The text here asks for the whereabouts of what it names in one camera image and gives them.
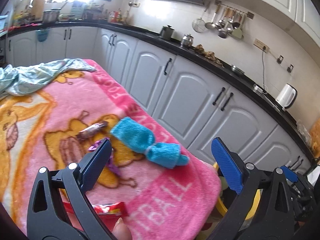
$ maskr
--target pink blanket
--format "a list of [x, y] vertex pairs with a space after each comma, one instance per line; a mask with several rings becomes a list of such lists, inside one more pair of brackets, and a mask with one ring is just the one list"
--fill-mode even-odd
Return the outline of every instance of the pink blanket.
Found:
[[[99, 120], [114, 126], [129, 116], [151, 129], [157, 142], [178, 141], [144, 112], [125, 89], [97, 63], [93, 73], [69, 71], [47, 87], [21, 98], [0, 101], [0, 199], [16, 224], [26, 233], [27, 207], [38, 169], [62, 169], [79, 161], [97, 139], [110, 130], [79, 143], [76, 134]], [[121, 177], [105, 168], [94, 189], [87, 192], [93, 204], [124, 201], [133, 239], [196, 237], [215, 206], [220, 180], [210, 166], [190, 157], [187, 166], [165, 169], [143, 158], [110, 136], [114, 161]], [[115, 220], [106, 222], [112, 228]]]

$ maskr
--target electric cord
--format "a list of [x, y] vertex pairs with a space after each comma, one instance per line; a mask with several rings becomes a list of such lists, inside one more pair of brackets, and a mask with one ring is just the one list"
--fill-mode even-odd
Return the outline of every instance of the electric cord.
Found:
[[263, 55], [264, 55], [265, 49], [266, 49], [266, 47], [263, 47], [263, 50], [262, 50], [262, 66], [263, 66], [262, 79], [263, 79], [263, 90], [266, 90], [265, 79], [264, 79], [265, 66], [264, 66], [264, 61], [263, 61]]

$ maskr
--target black countertop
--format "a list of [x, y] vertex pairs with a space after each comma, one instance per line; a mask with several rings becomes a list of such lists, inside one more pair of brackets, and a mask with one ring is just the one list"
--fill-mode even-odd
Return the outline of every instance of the black countertop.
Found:
[[315, 158], [311, 150], [305, 144], [300, 133], [296, 127], [296, 121], [288, 113], [284, 112], [281, 107], [278, 105], [276, 100], [270, 95], [262, 95], [257, 93], [253, 89], [255, 84], [247, 76], [239, 77], [234, 72], [231, 71], [231, 66], [227, 63], [221, 61], [223, 67], [218, 64], [196, 54], [191, 49], [185, 49], [180, 47], [180, 43], [177, 40], [172, 39], [171, 41], [164, 40], [158, 36], [158, 33], [148, 31], [146, 29], [138, 28], [130, 25], [121, 25], [121, 24], [110, 24], [105, 20], [98, 21], [71, 21], [67, 23], [52, 23], [47, 25], [37, 25], [37, 26], [25, 26], [8, 33], [8, 37], [17, 35], [19, 33], [28, 32], [32, 30], [39, 30], [42, 28], [51, 28], [51, 27], [71, 27], [71, 26], [91, 26], [98, 27], [103, 29], [108, 29], [111, 31], [123, 33], [130, 35], [132, 37], [138, 38], [139, 40], [148, 42], [152, 45], [155, 45], [161, 49], [164, 49], [172, 54], [179, 55], [184, 57], [195, 64], [200, 65], [206, 70], [212, 72], [216, 76], [220, 77], [224, 81], [228, 82], [230, 85], [238, 89], [240, 92], [245, 94], [248, 98], [254, 101], [259, 105], [263, 110], [265, 110], [276, 122], [291, 136], [295, 143], [299, 146], [302, 152], [306, 155], [311, 164], [315, 164]]

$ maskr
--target white kettle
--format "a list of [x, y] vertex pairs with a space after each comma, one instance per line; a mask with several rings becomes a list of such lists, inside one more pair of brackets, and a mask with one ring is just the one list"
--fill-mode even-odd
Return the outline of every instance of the white kettle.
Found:
[[282, 106], [282, 109], [285, 111], [293, 105], [297, 98], [297, 95], [298, 91], [293, 86], [286, 84], [276, 98], [276, 101]]

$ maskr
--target candy wrapper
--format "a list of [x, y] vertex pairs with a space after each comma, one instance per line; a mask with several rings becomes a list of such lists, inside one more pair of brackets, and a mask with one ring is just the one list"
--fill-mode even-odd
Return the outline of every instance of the candy wrapper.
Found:
[[[72, 206], [70, 203], [63, 203], [66, 211], [68, 213], [74, 214]], [[103, 218], [118, 218], [118, 217], [127, 217], [128, 212], [125, 207], [124, 202], [117, 202], [115, 204], [108, 205], [92, 205], [94, 211]]]
[[80, 131], [77, 134], [77, 139], [78, 140], [87, 140], [88, 138], [96, 135], [98, 132], [100, 132], [106, 126], [108, 126], [108, 122], [106, 122], [106, 121], [94, 123], [93, 125], [89, 126], [88, 128]]
[[[99, 141], [96, 141], [92, 146], [89, 147], [88, 151], [89, 151], [89, 152], [94, 152], [94, 151], [99, 147], [100, 143], [101, 143], [103, 140], [104, 140], [104, 139], [101, 139], [101, 140], [99, 140]], [[110, 170], [111, 172], [113, 172], [114, 174], [118, 175], [119, 177], [121, 176], [120, 169], [113, 164], [113, 149], [112, 149], [112, 154], [111, 154], [111, 156], [110, 156], [110, 158], [109, 158], [106, 166], [109, 168], [109, 170]]]

